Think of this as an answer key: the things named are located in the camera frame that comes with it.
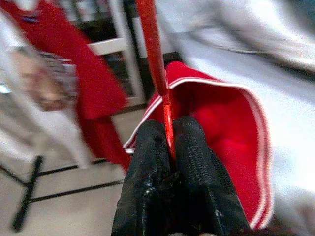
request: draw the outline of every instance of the red garment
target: red garment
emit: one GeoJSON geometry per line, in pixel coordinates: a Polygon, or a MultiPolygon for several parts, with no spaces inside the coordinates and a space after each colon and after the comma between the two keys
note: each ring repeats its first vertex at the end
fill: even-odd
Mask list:
{"type": "MultiPolygon", "coordinates": [[[[167,66],[166,77],[174,119],[191,115],[199,121],[208,146],[232,178],[250,226],[266,226],[273,213],[270,145],[266,119],[257,99],[241,85],[217,80],[180,62],[167,66]]],[[[157,94],[141,123],[148,119],[164,122],[162,99],[157,94]]],[[[125,144],[129,153],[135,147],[138,127],[125,144]]]]}
{"type": "Polygon", "coordinates": [[[87,46],[89,40],[66,20],[60,8],[44,0],[34,11],[35,22],[23,20],[23,14],[12,2],[0,1],[0,7],[10,13],[36,48],[76,64],[80,90],[77,113],[84,138],[97,157],[122,164],[126,169],[129,156],[108,117],[126,104],[125,95],[105,61],[87,46]]]}

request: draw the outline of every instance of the floor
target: floor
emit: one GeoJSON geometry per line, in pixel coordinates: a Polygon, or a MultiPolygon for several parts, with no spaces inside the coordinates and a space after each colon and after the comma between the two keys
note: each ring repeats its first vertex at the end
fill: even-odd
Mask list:
{"type": "MultiPolygon", "coordinates": [[[[143,110],[119,114],[113,117],[122,141],[127,140],[143,110]]],[[[27,179],[29,171],[23,163],[3,159],[6,165],[27,179]]],[[[46,160],[44,169],[71,165],[67,159],[46,160]]],[[[124,178],[120,166],[103,163],[89,169],[70,170],[40,178],[35,197],[67,191],[124,178]]],[[[109,236],[120,197],[121,185],[77,193],[33,203],[29,208],[23,230],[19,236],[109,236]]],[[[10,224],[21,200],[23,189],[0,173],[0,236],[16,235],[10,224]]]]}

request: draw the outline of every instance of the clothing rack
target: clothing rack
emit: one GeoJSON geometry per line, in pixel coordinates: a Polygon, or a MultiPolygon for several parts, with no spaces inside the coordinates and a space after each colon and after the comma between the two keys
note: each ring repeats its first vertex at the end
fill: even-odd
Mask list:
{"type": "MultiPolygon", "coordinates": [[[[64,168],[59,168],[59,169],[41,172],[40,167],[42,166],[43,159],[44,159],[43,156],[36,157],[36,160],[34,161],[34,163],[32,165],[31,176],[30,176],[28,182],[21,180],[19,177],[17,177],[16,174],[11,172],[7,167],[5,167],[4,165],[2,165],[0,163],[0,170],[3,171],[6,175],[11,177],[13,180],[15,180],[17,183],[19,183],[20,185],[22,185],[25,188],[25,193],[24,193],[23,199],[20,203],[19,210],[16,213],[14,220],[12,222],[12,226],[11,226],[11,228],[15,232],[20,232],[22,230],[22,227],[23,227],[30,203],[35,203],[38,201],[43,201],[43,200],[47,200],[47,199],[51,199],[51,198],[57,198],[57,197],[66,196],[66,195],[75,194],[75,193],[86,192],[86,191],[99,189],[99,188],[106,188],[106,187],[110,187],[113,185],[122,184],[124,182],[124,180],[122,179],[122,180],[118,180],[118,181],[93,185],[93,186],[89,186],[89,187],[84,187],[84,188],[79,188],[79,189],[74,189],[74,190],[69,190],[69,191],[65,191],[65,192],[59,192],[59,193],[55,193],[55,194],[51,194],[51,195],[46,195],[46,196],[34,198],[34,197],[32,197],[32,194],[34,192],[37,180],[40,176],[55,174],[58,172],[68,171],[68,170],[73,170],[73,169],[78,168],[77,165],[73,165],[73,166],[68,166],[68,167],[64,167],[64,168]]],[[[107,162],[107,160],[103,159],[103,160],[93,161],[92,164],[96,165],[96,164],[100,164],[100,163],[104,163],[104,162],[107,162]]]]}

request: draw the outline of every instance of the red fabric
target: red fabric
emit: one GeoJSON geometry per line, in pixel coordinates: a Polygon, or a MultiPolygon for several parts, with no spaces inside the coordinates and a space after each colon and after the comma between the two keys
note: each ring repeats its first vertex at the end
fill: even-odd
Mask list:
{"type": "Polygon", "coordinates": [[[66,20],[61,9],[44,0],[38,5],[35,23],[22,20],[14,3],[0,1],[0,7],[10,13],[36,48],[76,64],[80,90],[77,113],[84,138],[97,157],[127,168],[129,156],[107,117],[126,104],[125,94],[104,60],[89,49],[89,40],[66,20]]]}
{"type": "MultiPolygon", "coordinates": [[[[273,199],[269,180],[269,134],[255,97],[244,88],[229,86],[180,62],[168,65],[166,76],[172,88],[174,118],[191,115],[199,121],[208,146],[232,178],[251,226],[263,227],[271,216],[273,199]],[[175,86],[187,79],[202,81],[175,86]],[[211,81],[221,84],[206,84],[211,81]]],[[[144,116],[152,112],[147,119],[163,122],[162,104],[153,109],[158,99],[155,94],[144,116]]],[[[134,144],[135,137],[127,143],[127,148],[133,148],[134,144]]]]}

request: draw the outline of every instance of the red handle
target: red handle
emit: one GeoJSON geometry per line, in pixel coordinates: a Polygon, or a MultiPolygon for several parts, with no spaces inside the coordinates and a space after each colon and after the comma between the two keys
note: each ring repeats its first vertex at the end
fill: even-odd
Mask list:
{"type": "Polygon", "coordinates": [[[158,34],[158,22],[154,0],[136,0],[136,3],[142,23],[142,30],[146,42],[152,79],[157,92],[162,96],[163,99],[165,134],[168,143],[168,149],[172,158],[175,160],[176,156],[171,99],[165,79],[164,62],[158,34]]]}

